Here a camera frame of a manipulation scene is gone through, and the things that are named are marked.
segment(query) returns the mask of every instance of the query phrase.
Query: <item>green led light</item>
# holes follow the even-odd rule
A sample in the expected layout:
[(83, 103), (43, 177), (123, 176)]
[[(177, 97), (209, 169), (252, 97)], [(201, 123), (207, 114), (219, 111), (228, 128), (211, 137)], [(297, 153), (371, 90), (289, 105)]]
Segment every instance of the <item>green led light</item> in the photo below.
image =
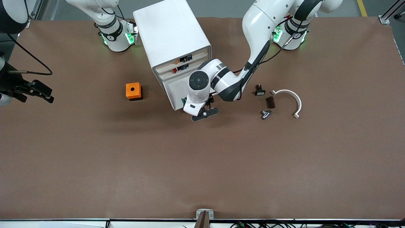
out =
[(129, 44), (134, 43), (134, 38), (133, 38), (133, 36), (131, 34), (125, 33), (125, 36), (126, 36)]
[(283, 30), (280, 29), (279, 32), (277, 32), (277, 33), (274, 35), (274, 42), (280, 41), (281, 34), (283, 34)]
[(102, 39), (104, 40), (104, 44), (105, 44), (105, 45), (108, 45), (108, 44), (107, 44), (107, 41), (105, 40), (105, 38), (104, 38), (104, 35), (103, 35), (103, 34), (101, 34), (101, 37), (102, 37)]
[(307, 32), (304, 33), (303, 38), (302, 38), (302, 40), (301, 40), (301, 43), (304, 42), (304, 40), (305, 40), (305, 35), (306, 35), (306, 34), (307, 34)]

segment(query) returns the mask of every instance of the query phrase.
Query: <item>white curved bracket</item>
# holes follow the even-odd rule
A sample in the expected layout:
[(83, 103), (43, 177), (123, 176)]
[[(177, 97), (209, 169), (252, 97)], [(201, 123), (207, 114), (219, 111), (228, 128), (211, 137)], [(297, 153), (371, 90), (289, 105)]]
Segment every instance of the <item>white curved bracket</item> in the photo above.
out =
[(294, 117), (295, 118), (299, 118), (300, 116), (298, 115), (298, 113), (301, 111), (301, 108), (302, 108), (302, 102), (301, 102), (301, 98), (296, 94), (296, 93), (294, 93), (293, 91), (291, 91), (291, 90), (279, 90), (279, 91), (272, 91), (271, 93), (273, 93), (273, 95), (276, 95), (276, 94), (278, 94), (278, 93), (281, 93), (281, 92), (285, 92), (285, 93), (288, 93), (288, 94), (290, 94), (291, 96), (293, 96), (296, 100), (297, 100), (297, 103), (298, 103), (298, 110), (297, 110), (297, 112), (295, 112), (295, 114), (294, 114)]

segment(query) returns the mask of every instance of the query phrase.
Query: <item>electrical wire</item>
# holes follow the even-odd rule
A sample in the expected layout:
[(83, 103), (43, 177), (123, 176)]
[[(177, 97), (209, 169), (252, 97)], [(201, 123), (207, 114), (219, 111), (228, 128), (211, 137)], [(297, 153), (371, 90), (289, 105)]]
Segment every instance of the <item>electrical wire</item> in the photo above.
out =
[[(293, 35), (291, 35), (291, 36), (287, 39), (287, 41), (290, 40), (290, 39), (298, 32), (298, 30), (301, 28), (302, 23), (303, 23), (303, 22), (301, 21), (301, 23), (300, 23), (300, 25), (298, 26), (297, 30), (294, 32)], [(284, 47), (285, 47), (286, 45), (288, 45), (288, 44), (286, 44), (287, 41), (284, 43), (284, 45), (281, 47), (281, 49), (280, 49), (276, 54), (274, 54), (272, 57), (270, 57), (270, 58), (267, 59), (266, 61), (262, 61), (262, 62), (260, 62), (260, 63), (257, 63), (257, 64), (255, 64), (255, 65), (251, 66), (248, 71), (252, 70), (254, 67), (259, 67), (260, 64), (263, 64), (263, 63), (265, 63), (265, 62), (268, 62), (268, 61), (272, 60), (274, 57), (276, 57), (276, 56), (281, 52), (281, 50), (283, 50)], [(243, 78), (241, 79), (241, 83), (240, 83), (240, 85), (239, 85), (239, 98), (236, 99), (237, 101), (239, 101), (240, 99), (242, 99), (242, 88), (243, 88), (243, 85), (242, 85), (243, 83), (242, 83), (242, 81), (243, 81)]]
[(31, 54), (31, 52), (29, 52), (21, 44), (19, 44), (17, 42), (17, 40), (15, 40), (10, 34), (7, 33), (7, 35), (9, 36), (9, 38), (12, 41), (15, 42), (15, 44), (17, 44), (22, 50), (24, 50), (27, 54), (29, 54), (31, 57), (33, 57), (36, 61), (38, 61), (41, 65), (43, 65), (49, 71), (49, 73), (41, 73), (41, 72), (34, 72), (34, 71), (26, 71), (26, 73), (38, 74), (38, 75), (52, 75), (53, 74), (52, 70), (47, 65), (45, 65), (45, 63), (43, 63), (41, 60), (39, 60), (37, 57), (35, 57), (33, 54)]
[(113, 11), (113, 13), (109, 13), (109, 12), (107, 12), (104, 8), (101, 7), (101, 9), (102, 9), (106, 14), (117, 16), (114, 11)]
[[(291, 16), (290, 18), (287, 18), (285, 20), (283, 20), (282, 22), (280, 22), (276, 27), (280, 26), (281, 24), (283, 24), (284, 22), (291, 20), (293, 18), (293, 16)], [(243, 70), (244, 67), (242, 67), (241, 69), (237, 70), (237, 71), (233, 71), (232, 73), (239, 73)]]
[(287, 227), (292, 226), (292, 227), (294, 227), (294, 228), (297, 228), (297, 227), (295, 227), (293, 224), (291, 224), (291, 223), (289, 223), (289, 222), (285, 222), (285, 221), (280, 221), (280, 222), (284, 223)]
[(119, 9), (119, 12), (121, 13), (122, 19), (124, 19), (124, 14), (122, 13), (121, 8), (119, 7), (119, 5), (117, 5), (117, 7), (118, 7), (118, 9)]
[(284, 226), (282, 226), (280, 223), (277, 223), (277, 224), (272, 225), (272, 226), (269, 226), (269, 225), (266, 224), (267, 228), (275, 228), (276, 226), (281, 226), (282, 228), (284, 228)]
[(30, 14), (28, 13), (28, 6), (27, 6), (27, 0), (24, 0), (24, 3), (25, 3), (25, 5), (26, 5), (26, 9), (27, 9), (27, 16), (31, 19), (31, 20), (33, 20), (33, 18), (30, 16)]
[(105, 9), (104, 8), (102, 8), (101, 7), (101, 9), (106, 13), (106, 14), (109, 14), (109, 15), (114, 15), (115, 14), (115, 12), (113, 12), (113, 13), (109, 13), (109, 12), (107, 12), (107, 11), (105, 11)]

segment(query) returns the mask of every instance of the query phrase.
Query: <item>gray floor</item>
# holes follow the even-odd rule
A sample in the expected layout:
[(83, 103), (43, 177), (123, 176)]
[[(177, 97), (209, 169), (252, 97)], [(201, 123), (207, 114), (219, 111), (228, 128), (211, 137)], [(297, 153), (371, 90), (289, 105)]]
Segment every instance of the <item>gray floor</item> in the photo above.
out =
[[(133, 18), (132, 12), (160, 2), (161, 0), (120, 0), (119, 6), (125, 18)], [(243, 17), (254, 0), (188, 0), (196, 17)], [(341, 7), (332, 13), (318, 14), (320, 17), (359, 17), (360, 10), (356, 0), (343, 0)], [(90, 20), (79, 9), (61, 0), (54, 15), (54, 20)]]
[[(378, 17), (378, 15), (384, 14), (396, 0), (363, 0), (364, 7), (366, 8), (367, 15), (369, 17)], [(402, 13), (405, 11), (405, 4), (400, 7), (396, 13)], [(395, 37), (398, 49), (402, 56), (405, 56), (405, 15), (398, 20), (394, 19), (394, 16), (390, 18), (390, 26)]]

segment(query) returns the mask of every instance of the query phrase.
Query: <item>metal fitting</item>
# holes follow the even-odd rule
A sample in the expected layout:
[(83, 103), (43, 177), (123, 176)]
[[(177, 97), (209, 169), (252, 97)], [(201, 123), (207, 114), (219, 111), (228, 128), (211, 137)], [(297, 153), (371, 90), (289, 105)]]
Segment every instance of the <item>metal fitting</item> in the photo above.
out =
[(267, 119), (268, 116), (270, 116), (271, 111), (270, 110), (262, 111), (261, 114), (263, 115), (262, 120), (265, 120), (265, 119)]

